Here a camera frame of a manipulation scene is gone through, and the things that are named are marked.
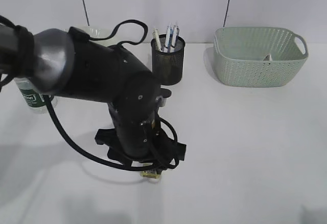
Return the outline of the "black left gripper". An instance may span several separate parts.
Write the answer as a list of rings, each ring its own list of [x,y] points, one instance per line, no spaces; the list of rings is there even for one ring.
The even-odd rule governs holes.
[[[107,157],[118,161],[112,167],[121,170],[167,170],[178,166],[183,161],[186,152],[186,145],[177,142],[177,135],[174,139],[167,136],[163,129],[160,129],[152,141],[147,138],[142,142],[148,152],[143,158],[133,158],[123,149],[115,129],[99,129],[95,141],[98,145],[109,147]]]

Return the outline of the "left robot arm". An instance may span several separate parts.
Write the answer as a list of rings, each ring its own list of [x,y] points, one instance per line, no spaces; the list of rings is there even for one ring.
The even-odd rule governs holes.
[[[45,100],[50,117],[63,139],[94,162],[126,171],[174,169],[183,161],[186,145],[177,133],[167,135],[159,116],[171,96],[159,79],[124,42],[100,45],[99,39],[70,27],[32,34],[1,18],[1,86],[27,79]],[[79,147],[67,134],[50,102],[51,96],[105,103],[112,129],[98,130],[95,141],[108,146],[107,160]]]

